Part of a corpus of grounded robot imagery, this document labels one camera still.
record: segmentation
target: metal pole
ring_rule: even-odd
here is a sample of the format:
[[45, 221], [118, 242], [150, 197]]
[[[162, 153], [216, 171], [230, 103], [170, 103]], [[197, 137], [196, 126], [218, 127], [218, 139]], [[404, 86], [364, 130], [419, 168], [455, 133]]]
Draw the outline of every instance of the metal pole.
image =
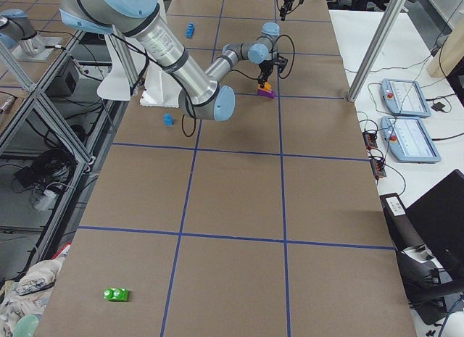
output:
[[[124, 35], [115, 26], [113, 26], [113, 31], [118, 38], [125, 40]], [[123, 65], [123, 68], [124, 68], [125, 74], [128, 77], [130, 86], [134, 87], [134, 90], [136, 90], [137, 89], [136, 82], [138, 79], [138, 74], [137, 74], [136, 66], [133, 63], [131, 53], [129, 52], [128, 46], [125, 43], [123, 43], [121, 40], [111, 35], [109, 36], [109, 39], [113, 42], [113, 47], [115, 48], [116, 54], [119, 56], [121, 64]]]
[[361, 62], [360, 68], [357, 71], [355, 79], [351, 84], [351, 88], [347, 94], [348, 101], [354, 102], [359, 95], [366, 78], [368, 78], [369, 72], [372, 70], [374, 62], [377, 59], [378, 53], [384, 45], [386, 37], [389, 35], [389, 32], [392, 29], [394, 22], [397, 20], [398, 14], [401, 12], [401, 8], [405, 2], [406, 0], [390, 0], [382, 20], [378, 24], [377, 31], [370, 42], [364, 59]]
[[17, 79], [21, 86], [26, 91], [33, 91], [36, 87], [35, 83], [30, 79], [29, 75], [21, 68], [21, 66], [17, 63], [16, 59], [13, 57], [11, 53], [9, 53], [8, 49], [4, 46], [2, 42], [0, 42], [0, 60], [8, 67], [8, 71], [10, 71]]

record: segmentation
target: table surface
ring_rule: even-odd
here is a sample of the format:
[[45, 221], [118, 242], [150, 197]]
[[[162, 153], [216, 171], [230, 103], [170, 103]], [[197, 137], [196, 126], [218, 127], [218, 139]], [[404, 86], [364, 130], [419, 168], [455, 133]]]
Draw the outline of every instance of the table surface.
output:
[[[355, 71], [363, 60], [370, 40], [380, 22], [381, 13], [345, 11], [331, 11], [330, 13], [336, 38], [339, 42], [341, 56], [343, 57], [344, 67], [346, 71]], [[369, 119], [380, 124], [380, 118], [385, 114], [376, 111], [375, 104], [370, 98], [367, 87], [369, 83], [379, 83], [384, 78], [403, 80], [415, 80], [417, 78], [421, 86], [427, 86], [438, 81], [438, 83], [432, 86], [423, 88], [423, 93], [428, 99], [453, 94], [454, 91], [446, 80], [432, 78], [427, 73], [426, 67], [430, 62], [430, 59], [427, 59], [429, 55], [429, 50], [410, 18], [407, 14], [401, 14], [377, 58], [373, 70], [379, 70], [384, 67], [409, 67], [416, 63], [423, 63], [407, 69], [393, 68], [380, 72], [372, 72], [356, 100], [357, 110], [366, 113]], [[354, 76], [353, 72], [347, 71], [350, 83], [354, 79]], [[386, 107], [381, 102], [379, 87], [378, 85], [370, 86], [375, 102], [378, 105], [378, 110], [386, 111]], [[449, 97], [448, 100], [452, 104], [452, 111], [449, 114], [432, 110], [432, 116], [423, 120], [432, 138], [452, 136], [464, 131], [463, 105], [456, 96]], [[366, 118], [362, 113], [358, 113], [358, 117], [360, 120]], [[385, 152], [385, 143], [380, 140], [378, 143], [382, 152]], [[442, 161], [436, 164], [398, 163], [395, 162], [391, 155], [387, 157], [387, 163], [399, 170], [405, 177], [407, 188], [401, 195], [401, 199], [406, 206], [411, 205], [419, 199], [452, 170], [458, 168], [464, 171], [463, 137], [450, 141], [435, 142], [435, 144], [442, 156]], [[380, 179], [378, 183], [378, 193], [399, 193], [403, 189], [401, 178], [389, 168], [386, 169], [386, 172], [388, 174], [387, 178]], [[424, 336], [430, 329], [435, 329], [435, 327], [425, 325], [417, 313], [413, 312], [413, 316], [418, 336]], [[455, 313], [450, 317], [443, 336], [459, 337], [462, 335], [463, 330], [464, 313]]]
[[[66, 46], [72, 38], [70, 34], [75, 33], [75, 30], [61, 22], [59, 0], [0, 0], [0, 12], [7, 9], [23, 10], [36, 30], [50, 31], [50, 33], [40, 33], [42, 36], [60, 37], [62, 46]], [[45, 62], [19, 62], [19, 64], [32, 81], [37, 83], [61, 53], [63, 53], [61, 50], [53, 51]], [[22, 90], [20, 83], [2, 62], [0, 62], [0, 91], [11, 93], [19, 98], [10, 110], [0, 117], [0, 133], [3, 133], [29, 93]], [[0, 93], [0, 102], [7, 97], [6, 94]]]
[[[203, 68], [275, 19], [274, 0], [168, 12]], [[280, 24], [298, 53], [275, 99], [232, 72], [233, 117], [192, 138], [178, 109], [129, 104], [34, 336], [415, 336], [325, 0]]]

